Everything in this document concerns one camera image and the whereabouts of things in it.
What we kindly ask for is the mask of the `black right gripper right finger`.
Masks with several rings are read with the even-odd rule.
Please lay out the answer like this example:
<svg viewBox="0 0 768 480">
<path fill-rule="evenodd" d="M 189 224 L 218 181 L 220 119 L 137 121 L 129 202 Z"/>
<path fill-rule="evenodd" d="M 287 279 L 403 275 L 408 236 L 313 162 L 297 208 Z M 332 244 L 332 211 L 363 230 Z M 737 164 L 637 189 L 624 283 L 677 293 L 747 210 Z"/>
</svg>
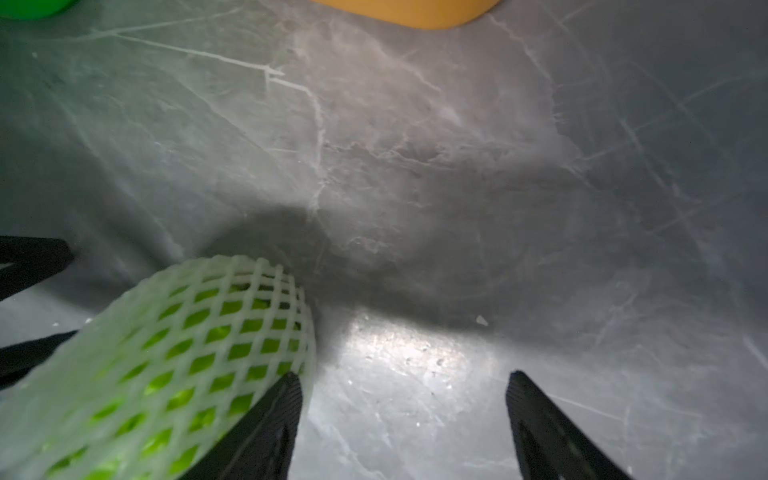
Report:
<svg viewBox="0 0 768 480">
<path fill-rule="evenodd" d="M 630 480 L 524 372 L 510 374 L 506 407 L 524 480 Z"/>
</svg>

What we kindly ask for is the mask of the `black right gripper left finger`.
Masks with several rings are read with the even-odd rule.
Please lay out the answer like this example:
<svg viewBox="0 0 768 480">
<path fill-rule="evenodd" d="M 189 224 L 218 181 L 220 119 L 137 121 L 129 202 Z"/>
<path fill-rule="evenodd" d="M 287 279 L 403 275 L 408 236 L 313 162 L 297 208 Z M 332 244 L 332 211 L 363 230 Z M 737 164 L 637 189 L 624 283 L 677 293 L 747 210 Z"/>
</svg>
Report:
<svg viewBox="0 0 768 480">
<path fill-rule="evenodd" d="M 302 408 L 300 379 L 288 372 L 180 479 L 287 479 Z"/>
</svg>

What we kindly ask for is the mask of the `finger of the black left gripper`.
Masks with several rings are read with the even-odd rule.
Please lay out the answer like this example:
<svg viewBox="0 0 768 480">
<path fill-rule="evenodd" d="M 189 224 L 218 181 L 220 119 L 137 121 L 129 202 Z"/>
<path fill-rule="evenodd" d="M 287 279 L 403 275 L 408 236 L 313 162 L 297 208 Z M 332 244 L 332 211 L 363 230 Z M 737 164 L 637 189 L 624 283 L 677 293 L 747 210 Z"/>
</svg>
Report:
<svg viewBox="0 0 768 480">
<path fill-rule="evenodd" d="M 66 269 L 75 256 L 62 239 L 1 237 L 1 300 Z"/>
<path fill-rule="evenodd" d="M 12 387 L 77 333 L 72 330 L 3 347 L 0 351 L 1 389 Z"/>
</svg>

